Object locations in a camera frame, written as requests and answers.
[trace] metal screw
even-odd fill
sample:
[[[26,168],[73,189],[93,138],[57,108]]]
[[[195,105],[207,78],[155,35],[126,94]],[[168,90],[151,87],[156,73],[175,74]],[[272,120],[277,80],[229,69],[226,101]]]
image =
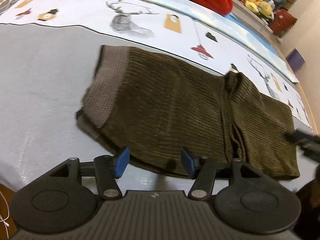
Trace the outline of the metal screw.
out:
[[[119,195],[119,192],[116,189],[107,189],[103,192],[106,197],[116,197]]]
[[[195,198],[203,198],[207,195],[207,193],[204,190],[196,189],[191,192],[191,195]]]

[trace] white cable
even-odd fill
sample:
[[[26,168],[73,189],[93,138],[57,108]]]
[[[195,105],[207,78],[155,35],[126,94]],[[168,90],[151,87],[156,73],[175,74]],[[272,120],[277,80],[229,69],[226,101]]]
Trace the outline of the white cable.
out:
[[[2,198],[4,199],[5,204],[7,205],[7,210],[8,210],[8,216],[7,216],[5,219],[3,219],[3,218],[1,217],[1,220],[0,220],[0,222],[5,222],[5,221],[9,218],[9,216],[10,216],[9,205],[8,205],[7,200],[5,199],[4,195],[2,194],[1,190],[0,190],[0,195],[1,195]]]
[[[9,240],[9,233],[8,233],[8,227],[9,227],[9,226],[7,226],[5,223],[7,223],[7,222],[4,221],[4,227],[5,227],[5,231],[7,232],[7,238],[8,238],[8,240]]]
[[[5,201],[5,204],[7,205],[7,211],[8,211],[8,216],[5,219],[3,219],[2,216],[0,215],[0,219],[1,219],[0,222],[3,222],[4,227],[5,227],[5,231],[7,232],[7,238],[9,239],[9,233],[8,233],[9,224],[6,222],[6,220],[8,220],[9,216],[10,216],[9,205],[8,205],[8,202],[5,199],[4,195],[2,194],[1,190],[0,190],[0,195],[2,196],[3,200]]]

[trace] bedsheet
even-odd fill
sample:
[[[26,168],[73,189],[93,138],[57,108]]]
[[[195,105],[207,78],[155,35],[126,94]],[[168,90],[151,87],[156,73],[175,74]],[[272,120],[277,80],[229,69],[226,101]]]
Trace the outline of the bedsheet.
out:
[[[153,4],[175,10],[179,13],[196,19],[210,27],[218,29],[224,34],[239,41],[251,50],[258,53],[261,57],[272,64],[276,69],[283,73],[291,82],[297,83],[298,80],[291,73],[286,63],[277,55],[262,45],[249,31],[237,25],[233,21],[213,12],[212,10],[198,5],[190,0],[144,0]]]
[[[288,104],[297,126],[311,130],[294,84],[278,68],[194,11],[194,18],[178,11],[144,0],[20,0],[2,14],[0,183],[18,190],[69,157],[92,161],[106,153],[74,120],[102,44],[169,54],[216,75],[236,66],[260,92]],[[284,183],[290,189],[311,180],[316,166],[301,152],[298,164],[307,168]],[[192,181],[129,165],[119,185],[123,192],[188,192]],[[217,183],[215,192],[226,185]]]

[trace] grey bedsheet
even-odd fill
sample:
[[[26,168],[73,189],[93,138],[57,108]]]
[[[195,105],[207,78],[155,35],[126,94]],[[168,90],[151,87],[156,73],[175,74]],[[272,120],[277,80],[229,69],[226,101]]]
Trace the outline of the grey bedsheet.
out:
[[[90,84],[101,44],[159,52],[77,26],[0,25],[0,37],[0,183],[14,190],[69,157],[76,156],[84,162],[106,154],[76,127],[74,119]],[[295,127],[308,130],[297,119]],[[298,165],[300,178],[281,182],[290,190],[309,182],[316,167],[300,151]],[[123,192],[188,192],[193,181],[159,176],[129,165],[118,183]],[[96,192],[93,178],[84,178],[83,184]],[[214,193],[227,185],[227,181],[216,182]]]

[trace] olive green sweater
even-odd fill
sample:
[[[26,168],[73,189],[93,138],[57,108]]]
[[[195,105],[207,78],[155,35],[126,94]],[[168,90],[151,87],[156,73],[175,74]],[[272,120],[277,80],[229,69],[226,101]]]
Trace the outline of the olive green sweater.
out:
[[[104,45],[78,126],[106,149],[129,146],[132,164],[185,176],[180,151],[218,163],[241,158],[277,179],[299,176],[290,108],[242,73],[211,75],[174,57]]]

